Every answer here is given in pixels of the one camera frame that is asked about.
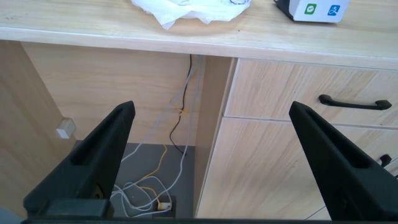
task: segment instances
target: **drawer handle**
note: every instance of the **drawer handle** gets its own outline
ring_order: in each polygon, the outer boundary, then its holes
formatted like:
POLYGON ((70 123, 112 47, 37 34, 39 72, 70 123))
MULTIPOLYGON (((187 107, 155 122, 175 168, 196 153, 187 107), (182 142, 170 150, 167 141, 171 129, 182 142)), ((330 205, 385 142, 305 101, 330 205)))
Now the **drawer handle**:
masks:
POLYGON ((385 155, 382 155, 381 157, 380 157, 380 160, 381 160, 381 166, 382 167, 385 167, 385 166, 387 166, 388 164, 390 164, 390 162, 391 162, 391 156, 390 155, 388 155, 388 154, 385 154, 385 155))
POLYGON ((368 109, 368 110, 386 110, 392 106, 390 102, 388 102, 388 100, 377 100, 375 102, 376 105, 356 105, 351 103, 342 103, 333 100, 329 95, 320 95, 319 101, 321 101, 321 104, 327 106, 339 106, 345 108, 357 108, 357 109, 368 109))

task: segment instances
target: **wall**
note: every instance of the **wall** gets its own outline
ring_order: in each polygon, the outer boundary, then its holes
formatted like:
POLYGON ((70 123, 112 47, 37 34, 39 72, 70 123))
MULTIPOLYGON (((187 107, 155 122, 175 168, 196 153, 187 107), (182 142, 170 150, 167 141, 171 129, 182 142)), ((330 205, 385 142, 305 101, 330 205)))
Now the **wall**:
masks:
MULTIPOLYGON (((132 100, 136 118, 129 142, 141 142, 183 87, 189 69, 189 55, 184 54, 36 43, 23 46, 62 115, 74 120, 79 140, 115 106, 132 100)), ((192 105, 196 83, 193 77, 185 108, 192 105)), ((197 102, 190 145, 195 143, 200 97, 197 102)), ((161 144, 165 139, 166 144, 171 144, 169 132, 177 118, 178 110, 173 109, 147 143, 161 144)), ((173 133, 176 144, 186 143, 188 122, 188 115, 183 115, 173 133)))

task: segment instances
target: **black cable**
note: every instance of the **black cable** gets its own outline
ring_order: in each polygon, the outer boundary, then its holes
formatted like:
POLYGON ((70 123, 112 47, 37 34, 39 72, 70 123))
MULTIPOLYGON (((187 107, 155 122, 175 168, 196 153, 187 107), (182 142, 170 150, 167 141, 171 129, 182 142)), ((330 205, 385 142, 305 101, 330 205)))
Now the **black cable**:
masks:
MULTIPOLYGON (((187 78, 189 77, 189 73, 191 72, 191 69, 192 69, 192 54, 189 55, 189 70, 188 70, 187 78)), ((182 111, 184 110, 184 107, 185 107, 185 93, 187 92, 187 86, 188 86, 188 84, 185 86, 184 94, 183 94, 183 96, 182 96, 182 107, 181 107, 181 110, 182 110, 182 111)), ((178 149, 182 154, 184 154, 184 152, 183 152, 178 146, 175 145, 175 143, 173 142, 173 139, 172 139, 172 134, 173 134, 175 128, 178 126, 178 124, 179 124, 180 121, 181 121, 181 114, 182 114, 182 112, 180 111, 180 114, 178 115, 177 124, 175 124, 173 130, 170 132, 169 138, 170 138, 170 141, 173 143, 174 147, 175 147, 176 149, 178 149)))

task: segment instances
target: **gray floor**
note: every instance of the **gray floor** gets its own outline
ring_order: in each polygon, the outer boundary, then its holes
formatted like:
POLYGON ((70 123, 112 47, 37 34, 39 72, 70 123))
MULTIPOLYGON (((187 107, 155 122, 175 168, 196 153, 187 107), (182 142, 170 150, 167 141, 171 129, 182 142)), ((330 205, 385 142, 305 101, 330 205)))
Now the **gray floor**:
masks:
MULTIPOLYGON (((124 155, 129 154, 136 148, 137 144, 127 144, 124 155)), ((168 146, 168 152, 166 153, 162 165, 159 171, 154 174, 158 177, 166 187, 169 187, 174 182, 180 170, 180 160, 182 154, 176 150, 173 146, 168 146)), ((194 167, 194 147, 187 149, 187 155, 183 161, 183 172, 181 177, 169 191, 171 196, 176 198, 176 217, 177 218, 193 218, 193 167, 194 167)), ((128 159, 126 159, 120 166, 116 184, 122 187, 126 182, 134 182, 139 180, 141 177, 149 174, 156 169, 160 157, 164 151, 163 145, 154 144, 143 144, 138 151, 128 159)), ((145 180, 141 186, 152 187, 157 194, 164 189, 158 183, 158 181, 145 180)), ((131 187, 126 191, 127 196, 135 206, 144 205, 148 203, 148 198, 136 187, 131 187)), ((152 192, 147 191, 151 198, 154 198, 152 192)), ((112 198, 112 204, 115 208, 115 217, 125 217, 123 208, 121 205, 121 195, 116 195, 112 198)), ((137 215, 142 213, 137 210, 133 210, 126 204, 127 214, 137 215)))

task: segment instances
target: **wood grain surface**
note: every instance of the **wood grain surface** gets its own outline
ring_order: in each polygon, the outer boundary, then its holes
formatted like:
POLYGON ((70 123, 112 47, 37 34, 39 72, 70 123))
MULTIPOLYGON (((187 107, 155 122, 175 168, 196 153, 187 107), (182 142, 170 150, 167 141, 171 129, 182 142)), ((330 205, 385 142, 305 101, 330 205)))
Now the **wood grain surface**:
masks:
POLYGON ((397 71, 240 59, 225 115, 290 120, 289 108, 298 101, 331 123, 398 127, 397 89, 397 71), (318 100, 322 94, 364 105, 388 100, 392 107, 377 111, 325 106, 318 100))
POLYGON ((195 144, 195 178, 193 207, 198 208, 201 191, 214 143, 221 123, 223 107, 228 98, 236 67, 235 58, 207 57, 195 144))
MULTIPOLYGON (((374 159, 398 156, 398 131, 337 128, 374 159)), ((323 206, 291 123, 222 119, 198 218, 303 220, 323 206)))
MULTIPOLYGON (((24 47, 61 113, 74 120, 77 139, 84 139, 118 104, 132 100, 136 117, 129 142, 141 142, 183 88, 189 69, 189 55, 183 54, 34 43, 24 43, 24 47)), ((193 77, 188 84, 185 108, 192 105, 196 83, 193 77)), ((181 103, 182 97, 175 105, 181 107, 181 103)), ((147 143, 171 144, 168 133, 178 113, 171 109, 147 143)), ((183 115, 172 136, 176 144, 186 144, 188 123, 189 116, 183 115)))
POLYGON ((24 197, 76 142, 61 139, 62 115, 18 42, 0 41, 0 206, 25 218, 24 197))
POLYGON ((398 1, 351 0, 339 24, 292 22, 253 0, 231 22, 164 30, 130 0, 0 0, 0 39, 398 69, 398 1))

